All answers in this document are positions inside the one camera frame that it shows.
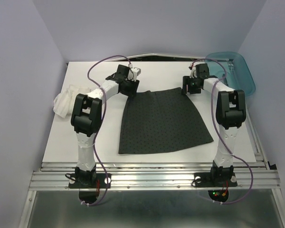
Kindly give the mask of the black skirt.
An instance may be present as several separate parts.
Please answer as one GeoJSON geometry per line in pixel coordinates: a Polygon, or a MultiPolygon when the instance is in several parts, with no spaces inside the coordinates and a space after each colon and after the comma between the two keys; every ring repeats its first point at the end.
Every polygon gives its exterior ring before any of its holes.
{"type": "Polygon", "coordinates": [[[126,101],[119,154],[176,152],[213,142],[199,111],[180,87],[146,91],[126,101]]]}

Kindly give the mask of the white pleated skirt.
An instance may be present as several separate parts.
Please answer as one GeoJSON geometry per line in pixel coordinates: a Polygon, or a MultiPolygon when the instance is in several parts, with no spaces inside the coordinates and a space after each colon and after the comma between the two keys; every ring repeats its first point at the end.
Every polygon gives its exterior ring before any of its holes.
{"type": "Polygon", "coordinates": [[[78,94],[87,94],[91,91],[92,89],[89,87],[70,85],[55,97],[54,113],[61,118],[66,118],[72,114],[76,96],[78,94]]]}

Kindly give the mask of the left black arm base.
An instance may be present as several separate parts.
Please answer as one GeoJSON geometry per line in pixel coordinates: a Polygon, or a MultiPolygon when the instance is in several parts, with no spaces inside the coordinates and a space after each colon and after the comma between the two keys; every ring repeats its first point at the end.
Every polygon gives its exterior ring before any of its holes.
{"type": "Polygon", "coordinates": [[[99,204],[100,189],[105,192],[111,187],[110,173],[97,173],[96,166],[91,171],[83,171],[78,167],[74,173],[66,173],[68,188],[79,190],[78,197],[82,204],[93,206],[99,204]]]}

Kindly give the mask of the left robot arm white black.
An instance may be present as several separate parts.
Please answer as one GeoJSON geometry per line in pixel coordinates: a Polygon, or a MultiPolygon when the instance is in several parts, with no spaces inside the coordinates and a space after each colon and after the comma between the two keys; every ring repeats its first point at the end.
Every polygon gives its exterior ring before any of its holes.
{"type": "Polygon", "coordinates": [[[96,183],[95,173],[95,138],[101,128],[103,115],[106,113],[108,99],[123,94],[133,97],[137,93],[141,69],[119,65],[117,71],[108,76],[98,88],[87,94],[78,94],[71,115],[71,125],[76,132],[78,162],[75,173],[80,175],[80,182],[85,187],[96,183]]]}

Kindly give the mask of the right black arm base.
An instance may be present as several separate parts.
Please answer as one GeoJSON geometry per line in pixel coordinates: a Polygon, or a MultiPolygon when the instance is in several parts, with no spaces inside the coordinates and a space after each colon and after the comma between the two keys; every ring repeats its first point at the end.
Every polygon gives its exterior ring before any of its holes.
{"type": "Polygon", "coordinates": [[[224,168],[213,163],[209,172],[199,172],[193,175],[191,186],[211,188],[208,190],[209,197],[219,203],[226,203],[229,197],[229,188],[238,186],[233,165],[224,168]]]}

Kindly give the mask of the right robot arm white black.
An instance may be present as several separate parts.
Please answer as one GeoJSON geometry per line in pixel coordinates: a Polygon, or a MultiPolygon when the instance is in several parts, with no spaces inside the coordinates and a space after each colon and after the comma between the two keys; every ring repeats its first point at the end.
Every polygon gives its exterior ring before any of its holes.
{"type": "Polygon", "coordinates": [[[243,90],[228,87],[222,79],[211,76],[206,63],[189,66],[191,73],[182,80],[183,95],[200,94],[202,90],[211,95],[211,118],[219,137],[214,166],[230,168],[233,166],[233,149],[236,136],[246,120],[246,101],[243,90]]]}

